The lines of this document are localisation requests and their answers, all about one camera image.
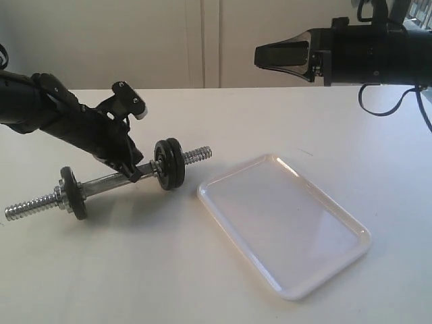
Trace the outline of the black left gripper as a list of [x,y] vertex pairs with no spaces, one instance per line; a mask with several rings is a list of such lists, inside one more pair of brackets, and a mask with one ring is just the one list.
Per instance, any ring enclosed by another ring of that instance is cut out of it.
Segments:
[[143,159],[143,154],[136,147],[129,136],[130,125],[127,121],[115,121],[113,126],[107,128],[107,133],[102,137],[102,144],[96,148],[93,157],[120,172],[131,183],[137,182],[142,177],[138,164]]

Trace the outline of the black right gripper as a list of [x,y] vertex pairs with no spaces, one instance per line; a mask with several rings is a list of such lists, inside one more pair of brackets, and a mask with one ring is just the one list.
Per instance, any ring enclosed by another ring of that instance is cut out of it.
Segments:
[[383,24],[350,25],[347,17],[334,18],[329,28],[313,28],[287,40],[255,49],[254,64],[312,82],[312,66],[325,86],[380,84],[387,28]]

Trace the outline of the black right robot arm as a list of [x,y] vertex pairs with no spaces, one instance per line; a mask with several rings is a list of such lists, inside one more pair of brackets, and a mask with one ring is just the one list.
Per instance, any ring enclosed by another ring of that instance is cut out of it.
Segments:
[[325,86],[371,84],[431,86],[431,31],[409,30],[390,18],[386,1],[372,1],[364,17],[359,1],[357,24],[333,18],[331,26],[311,28],[286,39],[258,46],[254,64]]

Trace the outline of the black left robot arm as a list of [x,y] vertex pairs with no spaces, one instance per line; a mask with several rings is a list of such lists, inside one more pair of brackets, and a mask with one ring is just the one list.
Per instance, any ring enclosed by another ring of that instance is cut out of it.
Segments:
[[146,103],[125,81],[115,82],[111,97],[96,107],[81,103],[53,74],[30,77],[6,70],[1,48],[1,124],[19,134],[45,132],[116,170],[134,183],[142,177],[143,154],[129,136],[130,119],[145,117]]

